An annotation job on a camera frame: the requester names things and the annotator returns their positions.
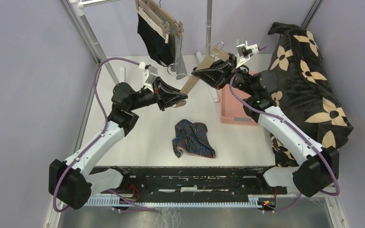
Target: white wall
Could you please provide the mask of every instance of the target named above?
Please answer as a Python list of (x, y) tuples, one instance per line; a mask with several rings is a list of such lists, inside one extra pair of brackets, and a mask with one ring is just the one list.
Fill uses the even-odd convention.
[[(184, 23), (182, 53), (205, 52), (206, 0), (163, 0), (162, 7)], [(212, 45), (223, 41), (225, 50), (236, 53), (236, 39), (269, 44), (272, 54), (278, 35), (268, 36), (279, 21), (300, 24), (312, 0), (214, 0)], [(107, 56), (144, 56), (146, 47), (137, 34), (138, 16), (134, 0), (123, 0), (85, 8), (86, 17)]]
[(95, 64), (58, 0), (0, 1), (0, 228), (42, 227)]
[(355, 127), (339, 151), (340, 199), (350, 226), (365, 227), (365, 1), (325, 0), (309, 30)]

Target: pink plastic basket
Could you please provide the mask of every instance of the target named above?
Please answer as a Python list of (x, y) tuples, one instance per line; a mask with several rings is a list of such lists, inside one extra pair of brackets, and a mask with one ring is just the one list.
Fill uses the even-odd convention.
[[(250, 95), (238, 89), (233, 90), (240, 98), (244, 99), (250, 97)], [(251, 117), (245, 114), (243, 104), (231, 94), (229, 85), (226, 85), (221, 90), (221, 123), (258, 125)]]

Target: striped cloth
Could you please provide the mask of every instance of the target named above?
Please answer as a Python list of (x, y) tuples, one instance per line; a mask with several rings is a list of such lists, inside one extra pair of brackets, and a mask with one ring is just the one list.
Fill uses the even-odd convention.
[(204, 123), (191, 123), (183, 119), (175, 127), (175, 139), (172, 140), (175, 156), (180, 158), (183, 152), (205, 158), (216, 158), (215, 150), (209, 145)]
[[(166, 23), (166, 20), (160, 15), (159, 12), (152, 9), (151, 10), (163, 21), (163, 23)], [(185, 63), (183, 60), (183, 55), (181, 53), (181, 48), (183, 46), (183, 38), (180, 37), (175, 30), (174, 25), (170, 25), (170, 36), (169, 36), (169, 42), (170, 47), (172, 49), (172, 54), (174, 55), (174, 62), (176, 65), (172, 65), (170, 67), (171, 71), (176, 72), (176, 79), (180, 80), (187, 76), (187, 68), (185, 67)]]

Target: white table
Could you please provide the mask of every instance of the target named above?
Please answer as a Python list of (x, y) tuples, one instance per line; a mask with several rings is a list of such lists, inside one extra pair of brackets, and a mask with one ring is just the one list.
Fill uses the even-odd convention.
[[(265, 70), (271, 55), (262, 54), (251, 58), (251, 71)], [(126, 57), (128, 59), (157, 67), (158, 75), (171, 86), (182, 88), (187, 77), (176, 80), (167, 74), (166, 68), (159, 66), (148, 56)], [(198, 65), (196, 56), (184, 56), (188, 72)], [(125, 67), (126, 82), (134, 90), (142, 87), (142, 70), (124, 61), (112, 61), (113, 69)], [(107, 115), (111, 111), (112, 90), (115, 84), (105, 67), (98, 81), (98, 94)], [(244, 126), (220, 123), (220, 103), (214, 103), (207, 85), (200, 81), (188, 94), (187, 104), (180, 108), (168, 108), (162, 112), (157, 105), (135, 110), (139, 120), (135, 128), (119, 143), (113, 146), (97, 164), (99, 166), (266, 166), (274, 165), (269, 132), (260, 126)], [(216, 151), (216, 158), (202, 158), (183, 154), (174, 155), (172, 139), (174, 126), (182, 119), (203, 122), (208, 127), (208, 140)], [(96, 100), (93, 101), (84, 134), (85, 144), (104, 123), (104, 117)]]

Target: black floral blanket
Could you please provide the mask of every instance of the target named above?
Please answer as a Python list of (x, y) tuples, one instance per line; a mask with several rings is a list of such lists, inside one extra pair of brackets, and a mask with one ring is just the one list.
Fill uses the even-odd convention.
[[(280, 34), (270, 70), (278, 76), (273, 100), (308, 136), (325, 147), (342, 147), (353, 126), (329, 84), (323, 58), (311, 32), (297, 25), (273, 23), (268, 35)], [(279, 167), (298, 166), (282, 143), (271, 134)]]

